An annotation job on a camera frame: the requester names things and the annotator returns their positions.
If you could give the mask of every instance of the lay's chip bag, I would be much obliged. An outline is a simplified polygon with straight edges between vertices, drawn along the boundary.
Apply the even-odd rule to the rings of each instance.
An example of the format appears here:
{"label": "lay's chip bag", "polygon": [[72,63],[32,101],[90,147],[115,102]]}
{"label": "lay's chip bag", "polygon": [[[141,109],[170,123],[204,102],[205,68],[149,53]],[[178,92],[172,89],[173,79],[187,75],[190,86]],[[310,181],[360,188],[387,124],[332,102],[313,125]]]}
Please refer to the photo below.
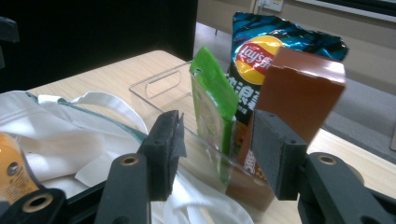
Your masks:
{"label": "lay's chip bag", "polygon": [[235,13],[228,80],[239,96],[239,103],[231,157],[236,157],[239,152],[266,71],[279,48],[309,52],[338,61],[344,60],[348,52],[338,36],[307,31],[276,16]]}

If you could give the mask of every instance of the plastic tray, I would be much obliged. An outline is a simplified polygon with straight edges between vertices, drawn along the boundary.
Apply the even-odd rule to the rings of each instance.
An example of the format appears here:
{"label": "plastic tray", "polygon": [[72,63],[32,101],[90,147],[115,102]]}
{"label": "plastic tray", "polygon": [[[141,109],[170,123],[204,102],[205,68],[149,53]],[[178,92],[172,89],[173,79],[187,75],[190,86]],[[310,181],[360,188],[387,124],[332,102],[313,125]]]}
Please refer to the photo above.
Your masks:
{"label": "plastic tray", "polygon": [[[187,158],[180,159],[179,165],[207,185],[238,201],[253,220],[260,221],[274,195],[267,183],[197,135],[191,91],[191,79],[194,77],[189,68],[190,63],[183,63],[130,86],[134,109],[149,130],[161,113],[169,110],[183,113]],[[220,178],[220,165],[229,171],[229,181]]]}

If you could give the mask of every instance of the wooden table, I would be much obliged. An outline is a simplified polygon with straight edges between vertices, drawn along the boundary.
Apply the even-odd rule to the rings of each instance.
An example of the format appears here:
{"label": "wooden table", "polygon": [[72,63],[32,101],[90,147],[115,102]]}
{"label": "wooden table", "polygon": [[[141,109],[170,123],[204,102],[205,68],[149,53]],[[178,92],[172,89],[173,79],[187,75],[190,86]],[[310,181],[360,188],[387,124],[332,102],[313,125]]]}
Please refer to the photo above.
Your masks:
{"label": "wooden table", "polygon": [[[131,102],[129,91],[131,84],[182,63],[184,62],[164,51],[152,51],[34,88],[29,92],[35,95],[60,95],[71,100],[87,91],[107,91],[129,103]],[[395,164],[323,130],[318,132],[308,149],[308,153],[316,151],[327,152],[341,158],[362,174],[366,187],[396,198]],[[259,223],[301,223],[297,202],[274,200]]]}

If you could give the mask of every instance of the white cloth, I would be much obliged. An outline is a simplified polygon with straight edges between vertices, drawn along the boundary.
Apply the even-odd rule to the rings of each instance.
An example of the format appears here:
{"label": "white cloth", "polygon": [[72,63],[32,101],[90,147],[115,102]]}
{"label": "white cloth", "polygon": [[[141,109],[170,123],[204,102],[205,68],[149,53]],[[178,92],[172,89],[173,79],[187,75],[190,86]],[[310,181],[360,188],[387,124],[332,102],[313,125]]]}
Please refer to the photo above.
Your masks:
{"label": "white cloth", "polygon": [[254,223],[239,203],[180,167],[168,200],[151,203],[151,219],[153,224]]}
{"label": "white cloth", "polygon": [[67,196],[75,192],[58,177],[76,174],[78,181],[92,187],[107,179],[115,158],[136,152],[142,141],[137,131],[76,104],[105,106],[147,133],[134,110],[109,93],[87,92],[71,102],[51,95],[35,98],[25,91],[0,94],[0,132],[17,137],[35,177],[45,186],[45,181],[62,179],[59,189]]}

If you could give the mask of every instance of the cardboard box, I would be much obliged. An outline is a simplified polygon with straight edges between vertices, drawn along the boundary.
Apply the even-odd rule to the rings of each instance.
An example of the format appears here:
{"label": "cardboard box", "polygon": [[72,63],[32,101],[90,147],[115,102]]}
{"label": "cardboard box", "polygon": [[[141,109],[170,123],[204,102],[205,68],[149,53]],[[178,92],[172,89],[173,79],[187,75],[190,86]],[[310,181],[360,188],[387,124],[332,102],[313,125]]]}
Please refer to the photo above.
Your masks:
{"label": "cardboard box", "polygon": [[[341,62],[318,55],[280,48],[262,84],[256,109],[273,113],[287,123],[305,142],[313,140],[346,86]],[[237,161],[258,178],[265,179],[250,150],[252,118]],[[233,181],[227,189],[233,192]],[[257,195],[246,195],[248,200]],[[268,204],[257,205],[266,208]]]}

